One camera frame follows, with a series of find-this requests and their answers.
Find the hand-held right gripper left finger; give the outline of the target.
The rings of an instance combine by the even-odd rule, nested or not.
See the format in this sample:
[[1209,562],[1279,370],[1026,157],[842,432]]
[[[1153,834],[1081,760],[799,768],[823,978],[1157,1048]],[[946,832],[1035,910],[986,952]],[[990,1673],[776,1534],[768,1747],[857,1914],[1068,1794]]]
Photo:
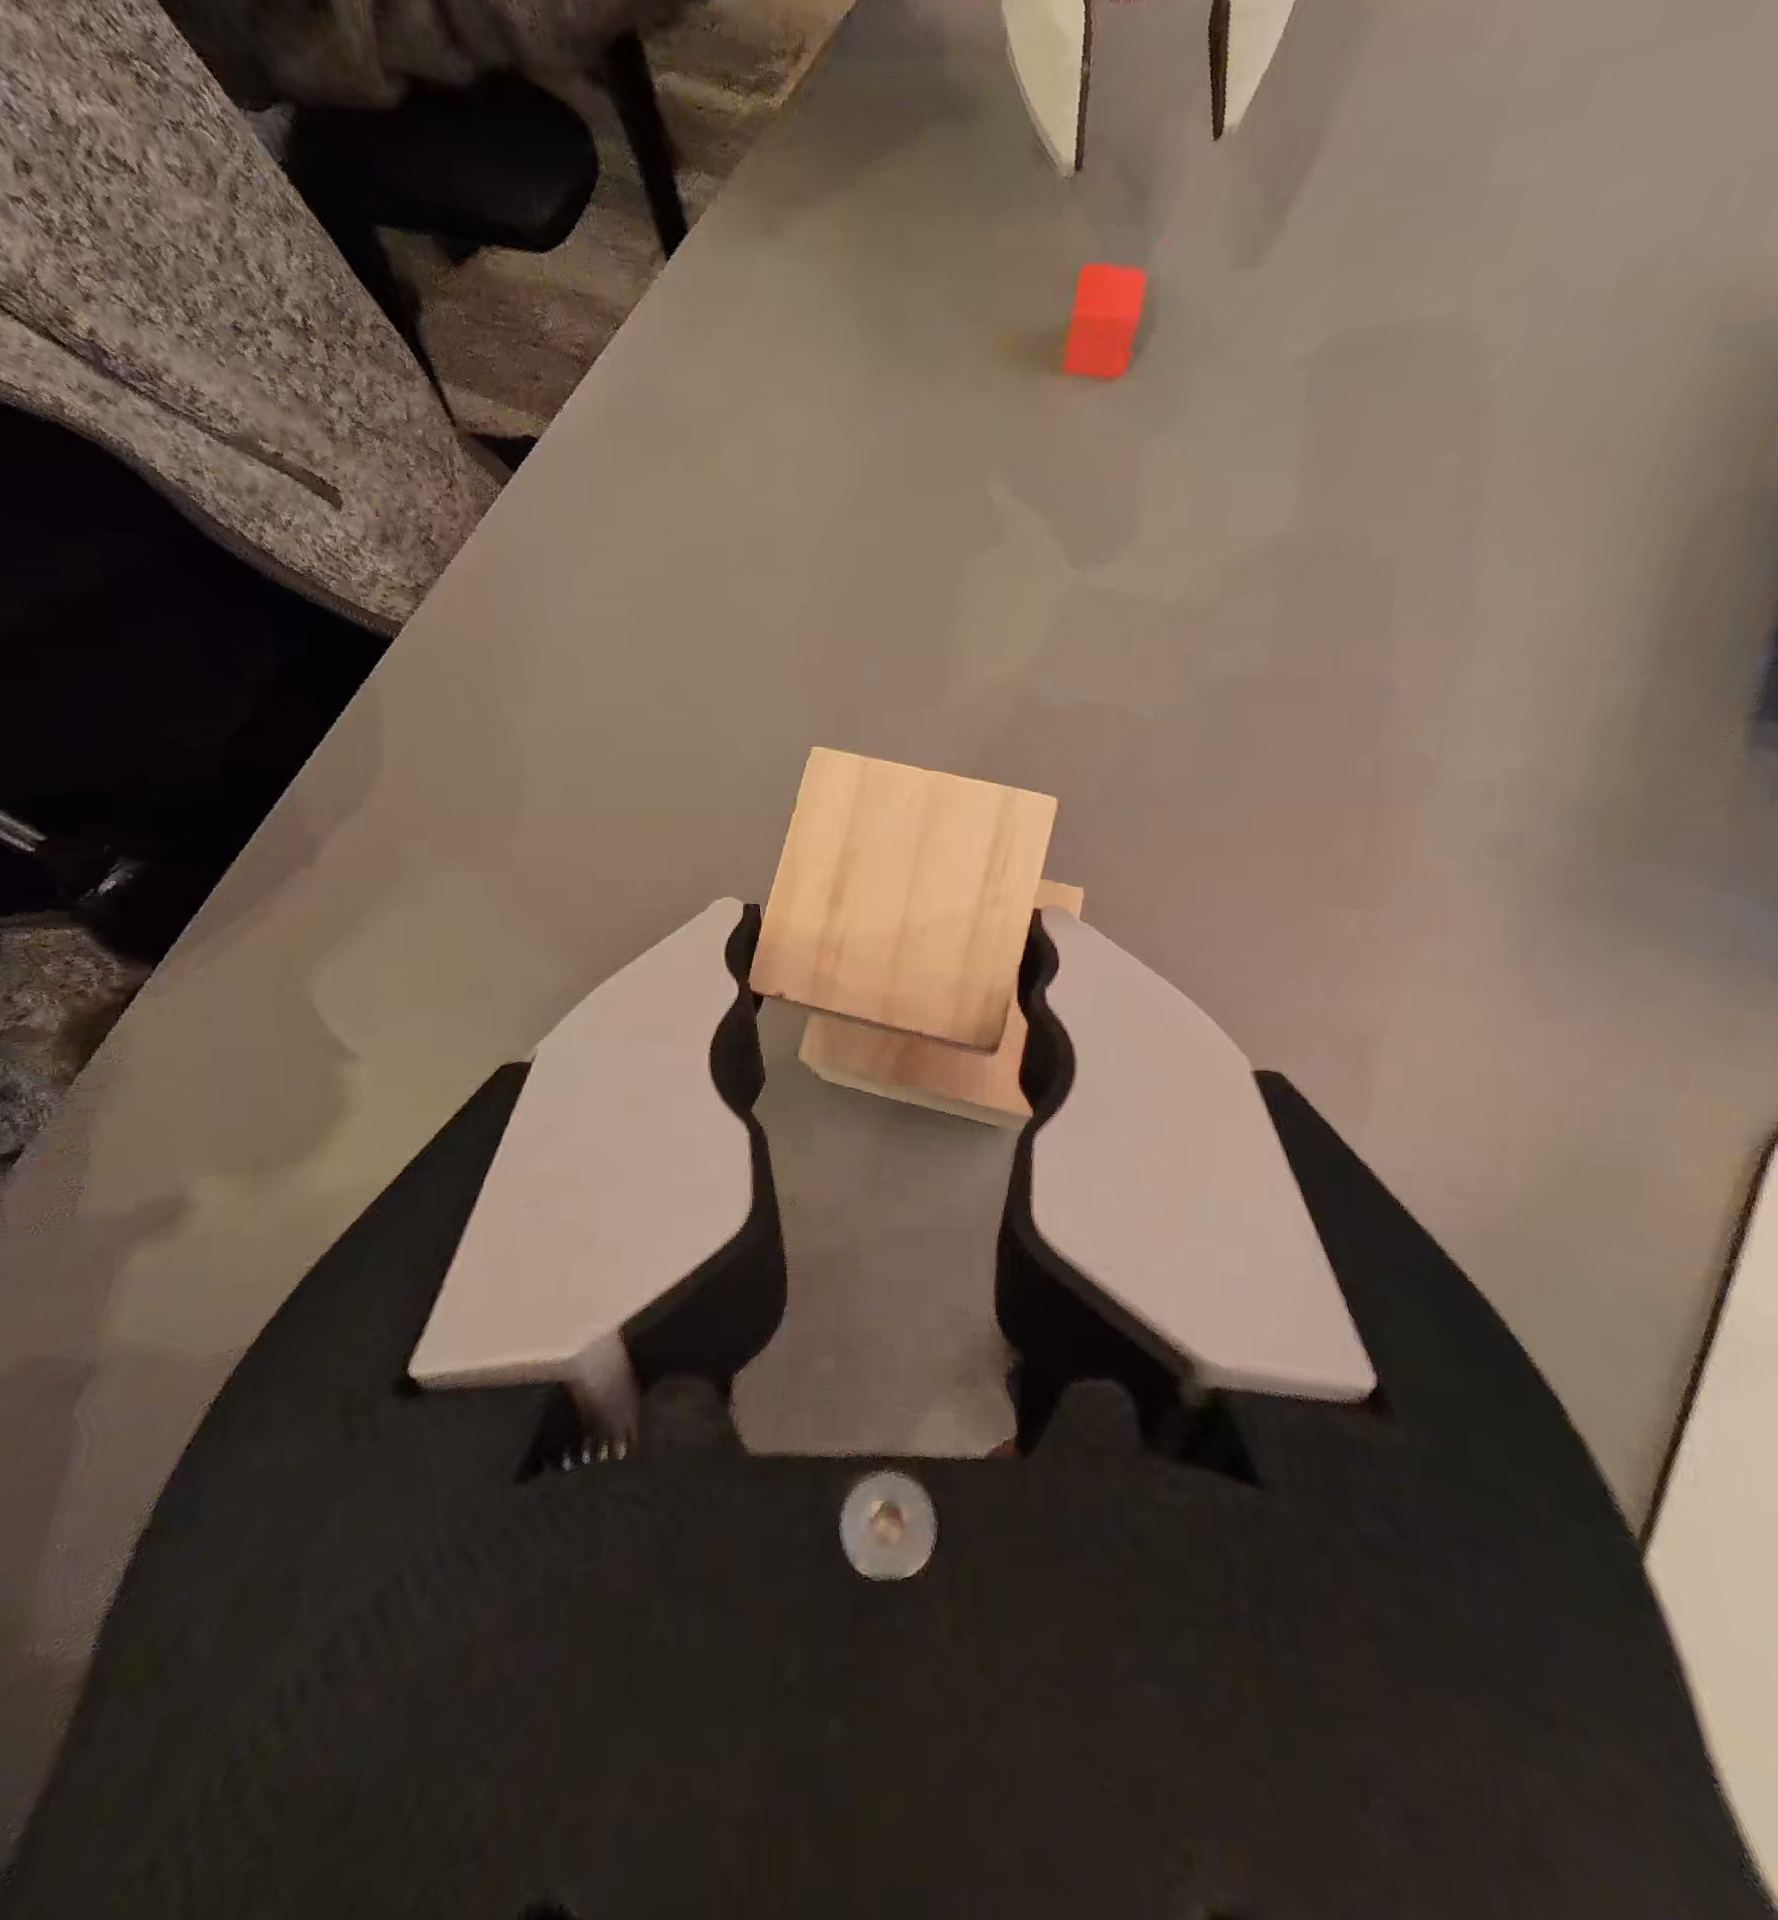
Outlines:
[[734,1379],[780,1327],[760,914],[712,899],[537,1048],[410,1361],[425,1387]]

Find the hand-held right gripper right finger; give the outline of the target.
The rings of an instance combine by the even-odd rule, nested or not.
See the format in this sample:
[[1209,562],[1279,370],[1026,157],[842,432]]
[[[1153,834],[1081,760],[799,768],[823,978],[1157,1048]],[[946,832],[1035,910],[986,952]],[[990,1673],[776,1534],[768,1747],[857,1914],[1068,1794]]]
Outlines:
[[1094,924],[1036,922],[1020,1253],[1170,1379],[1366,1403],[1377,1372],[1241,1048]]

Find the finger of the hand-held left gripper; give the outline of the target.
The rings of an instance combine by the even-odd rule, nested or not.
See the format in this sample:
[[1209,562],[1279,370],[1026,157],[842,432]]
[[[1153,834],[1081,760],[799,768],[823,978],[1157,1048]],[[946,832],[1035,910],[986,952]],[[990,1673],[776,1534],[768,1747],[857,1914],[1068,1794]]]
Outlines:
[[1026,120],[1062,178],[1084,163],[1094,3],[1000,3],[1003,49]]
[[1287,33],[1294,3],[1210,3],[1212,138],[1233,132],[1256,99]]

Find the light wooden cube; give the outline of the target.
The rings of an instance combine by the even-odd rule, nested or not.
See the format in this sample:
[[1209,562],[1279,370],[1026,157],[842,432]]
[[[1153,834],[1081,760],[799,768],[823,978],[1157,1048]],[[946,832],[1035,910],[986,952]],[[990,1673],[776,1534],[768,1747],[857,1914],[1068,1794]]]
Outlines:
[[1020,1129],[1026,1021],[1020,960],[1041,905],[1079,913],[1084,890],[1041,877],[1041,853],[943,853],[924,873],[922,834],[857,834],[823,905],[788,844],[753,986],[805,1008],[805,1068],[837,1086]]
[[812,750],[760,913],[753,995],[993,1052],[1058,817],[1041,792]]

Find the red wooden cube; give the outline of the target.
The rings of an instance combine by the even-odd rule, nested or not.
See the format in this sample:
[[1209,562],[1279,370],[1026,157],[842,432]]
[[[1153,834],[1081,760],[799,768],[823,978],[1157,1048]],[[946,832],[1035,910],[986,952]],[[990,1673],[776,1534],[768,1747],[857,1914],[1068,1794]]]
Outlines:
[[1094,381],[1120,379],[1135,358],[1146,288],[1141,267],[1085,262],[1073,288],[1059,372]]

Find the black office chair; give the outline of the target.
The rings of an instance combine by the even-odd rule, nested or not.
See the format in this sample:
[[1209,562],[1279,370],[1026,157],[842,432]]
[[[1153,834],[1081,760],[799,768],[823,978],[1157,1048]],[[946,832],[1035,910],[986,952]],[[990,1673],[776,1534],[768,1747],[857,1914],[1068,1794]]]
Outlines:
[[384,247],[388,230],[437,242],[461,265],[480,252],[550,252],[599,184],[589,126],[516,74],[422,84],[392,109],[298,113],[287,174],[352,275],[441,385],[422,300]]

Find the white rounded board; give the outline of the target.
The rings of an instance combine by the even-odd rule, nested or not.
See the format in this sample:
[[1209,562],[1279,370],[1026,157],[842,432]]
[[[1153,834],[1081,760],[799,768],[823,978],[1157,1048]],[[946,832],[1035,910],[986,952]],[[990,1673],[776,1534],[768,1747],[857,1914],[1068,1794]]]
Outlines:
[[1778,1908],[1778,1140],[1694,1364],[1644,1571],[1711,1762]]

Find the grey flecked fabric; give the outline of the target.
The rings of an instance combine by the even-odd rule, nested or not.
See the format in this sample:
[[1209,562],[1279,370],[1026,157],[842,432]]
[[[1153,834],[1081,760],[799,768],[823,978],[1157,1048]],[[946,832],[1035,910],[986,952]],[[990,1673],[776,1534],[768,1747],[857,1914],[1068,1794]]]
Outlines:
[[502,489],[157,5],[0,3],[0,404],[377,634]]

